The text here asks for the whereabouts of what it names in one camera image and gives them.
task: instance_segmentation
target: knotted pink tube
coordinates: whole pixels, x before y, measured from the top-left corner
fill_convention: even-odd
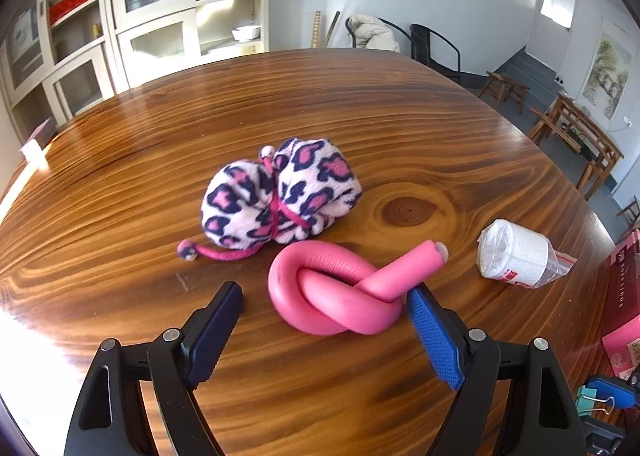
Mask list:
[[[400,317],[400,296],[444,266],[442,243],[425,241],[380,270],[347,249],[308,240],[271,265],[268,289],[280,316],[300,331],[379,333]]]

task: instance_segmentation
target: wooden stick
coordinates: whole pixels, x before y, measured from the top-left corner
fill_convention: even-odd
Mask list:
[[[338,22],[338,18],[340,17],[340,11],[336,11],[334,20],[331,22],[331,26],[329,27],[329,32],[326,34],[326,39],[324,40],[324,47],[329,46],[329,40],[331,39],[332,33],[334,33],[335,24]]]
[[[320,38],[320,18],[322,17],[321,11],[316,11],[316,17],[314,18],[314,31],[311,34],[311,48],[318,48],[318,39]]]

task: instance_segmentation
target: white bowl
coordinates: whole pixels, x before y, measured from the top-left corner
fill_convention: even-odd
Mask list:
[[[231,33],[237,42],[250,42],[260,36],[260,25],[247,25],[232,29]]]

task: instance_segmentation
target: metal screw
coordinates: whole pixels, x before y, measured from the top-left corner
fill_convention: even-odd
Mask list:
[[[102,351],[109,351],[110,349],[114,348],[115,345],[116,345],[115,339],[105,339],[104,341],[102,341],[102,344],[100,344],[100,349]]]
[[[162,338],[167,342],[175,341],[178,337],[180,337],[180,330],[178,330],[178,328],[169,328],[162,334]]]
[[[469,338],[472,341],[480,342],[486,339],[486,333],[484,333],[481,329],[473,328],[469,330]]]
[[[542,351],[549,349],[549,343],[542,337],[537,337],[536,339],[534,339],[533,346]]]

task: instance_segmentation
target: metal chair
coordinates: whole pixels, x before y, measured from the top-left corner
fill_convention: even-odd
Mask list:
[[[452,80],[455,80],[458,84],[460,84],[460,79],[462,78],[462,72],[460,71],[460,51],[456,48],[456,45],[451,43],[447,38],[445,38],[442,34],[437,33],[435,30],[431,30],[428,27],[422,25],[411,25],[411,42],[412,42],[412,52],[411,57],[415,59],[415,61],[428,66],[429,68],[435,70],[439,74],[444,75],[444,77],[448,77]],[[431,57],[431,34],[435,34],[444,42],[446,42],[451,48],[456,51],[458,55],[458,70],[452,70],[443,64],[435,61]]]
[[[388,25],[389,27],[393,27],[396,30],[399,30],[399,32],[404,34],[404,36],[409,40],[409,42],[412,43],[411,36],[405,30],[402,30],[400,27],[398,27],[396,24],[393,24],[392,22],[383,20],[382,18],[378,18],[378,19],[381,22],[383,22],[385,25]],[[356,48],[356,35],[353,33],[353,30],[351,30],[351,26],[349,24],[350,21],[351,21],[351,18],[347,18],[347,20],[344,22],[344,26],[347,27],[347,32],[349,32],[349,35],[351,36],[351,48]]]

